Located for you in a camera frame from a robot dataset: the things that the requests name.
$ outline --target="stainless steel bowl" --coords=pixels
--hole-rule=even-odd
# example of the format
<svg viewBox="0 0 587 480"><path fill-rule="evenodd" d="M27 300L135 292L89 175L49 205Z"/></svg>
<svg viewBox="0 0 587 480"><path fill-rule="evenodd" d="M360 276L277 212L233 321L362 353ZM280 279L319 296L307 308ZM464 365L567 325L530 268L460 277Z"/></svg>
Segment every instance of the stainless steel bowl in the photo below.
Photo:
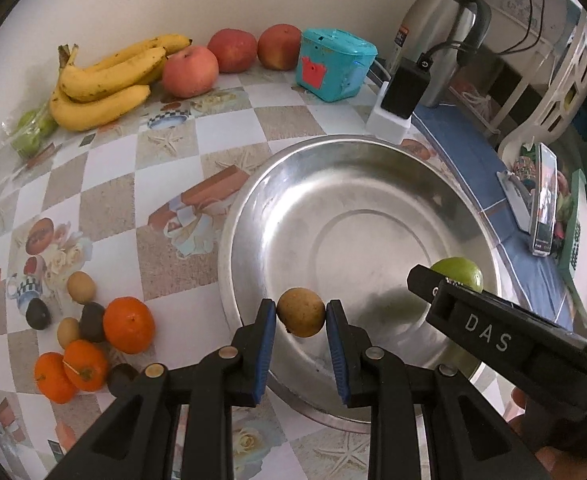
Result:
<svg viewBox="0 0 587 480"><path fill-rule="evenodd" d="M416 264L461 255L499 294L488 234L466 197L392 144L318 137L271 157L238 193L219 250L222 304L235 330L262 298L305 286L341 300L350 323L404 362L447 362L471 377L478 360L428 325L428 304L407 290ZM347 410L338 397L324 329L302 339L279 323L269 386L323 424L369 429L369 409Z"/></svg>

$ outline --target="apple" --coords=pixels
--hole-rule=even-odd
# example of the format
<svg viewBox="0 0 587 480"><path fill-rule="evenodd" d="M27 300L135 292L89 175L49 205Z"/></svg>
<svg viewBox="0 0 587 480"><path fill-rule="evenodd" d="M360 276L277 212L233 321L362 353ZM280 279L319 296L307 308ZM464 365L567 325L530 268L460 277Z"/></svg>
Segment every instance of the apple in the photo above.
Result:
<svg viewBox="0 0 587 480"><path fill-rule="evenodd" d="M191 45L171 56L162 70L162 85L176 97L204 94L218 78L218 60L206 46Z"/></svg>
<svg viewBox="0 0 587 480"><path fill-rule="evenodd" d="M271 70L293 70L298 64L302 32L280 23L267 28L258 40L258 59Z"/></svg>
<svg viewBox="0 0 587 480"><path fill-rule="evenodd" d="M253 65L258 52L258 43L253 34L237 28L223 28L216 32L207 48L218 60L220 72L244 72Z"/></svg>

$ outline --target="white plastic basket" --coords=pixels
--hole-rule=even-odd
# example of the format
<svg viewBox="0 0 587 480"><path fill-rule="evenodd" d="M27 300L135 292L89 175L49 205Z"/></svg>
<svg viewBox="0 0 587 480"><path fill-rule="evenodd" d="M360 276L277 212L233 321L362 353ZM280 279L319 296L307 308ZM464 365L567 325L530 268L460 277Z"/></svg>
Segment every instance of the white plastic basket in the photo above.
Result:
<svg viewBox="0 0 587 480"><path fill-rule="evenodd" d="M524 143L558 139L587 96L587 12L583 9L558 73L531 116L500 143L498 155L511 169Z"/></svg>

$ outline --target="blue cloth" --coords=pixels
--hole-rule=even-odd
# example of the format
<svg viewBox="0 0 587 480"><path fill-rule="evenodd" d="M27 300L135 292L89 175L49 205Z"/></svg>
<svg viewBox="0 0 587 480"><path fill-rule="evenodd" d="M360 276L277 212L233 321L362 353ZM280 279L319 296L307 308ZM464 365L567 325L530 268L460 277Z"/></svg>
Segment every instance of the blue cloth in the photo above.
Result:
<svg viewBox="0 0 587 480"><path fill-rule="evenodd" d="M555 261L533 256L518 229L496 173L505 165L483 135L453 105L418 105L412 123L458 177L490 226L494 244L512 276L520 305L571 330L566 288Z"/></svg>

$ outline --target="green lime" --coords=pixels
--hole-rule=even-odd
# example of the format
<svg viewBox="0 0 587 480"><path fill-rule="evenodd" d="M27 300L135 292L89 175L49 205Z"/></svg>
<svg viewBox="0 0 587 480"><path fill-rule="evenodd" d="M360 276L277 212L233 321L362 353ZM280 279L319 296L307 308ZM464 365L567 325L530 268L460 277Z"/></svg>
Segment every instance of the green lime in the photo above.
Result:
<svg viewBox="0 0 587 480"><path fill-rule="evenodd" d="M35 110L30 110L29 112L23 113L23 115L20 117L20 120L18 121L18 124L16 125L16 129L14 129L14 132L17 132L23 126L26 126L31 121L33 121L34 117L37 114L38 114L38 108L36 108Z"/></svg>
<svg viewBox="0 0 587 480"><path fill-rule="evenodd" d="M49 113L46 113L38 120L38 127L40 128L40 136L46 139L55 132L58 123L56 123L56 120Z"/></svg>
<svg viewBox="0 0 587 480"><path fill-rule="evenodd" d="M36 155L40 150L40 138L32 131L20 134L11 141L11 145L25 160Z"/></svg>
<svg viewBox="0 0 587 480"><path fill-rule="evenodd" d="M431 266L431 270L444 274L447 278L460 282L476 292L482 292L482 271L474 262L462 256L445 258Z"/></svg>

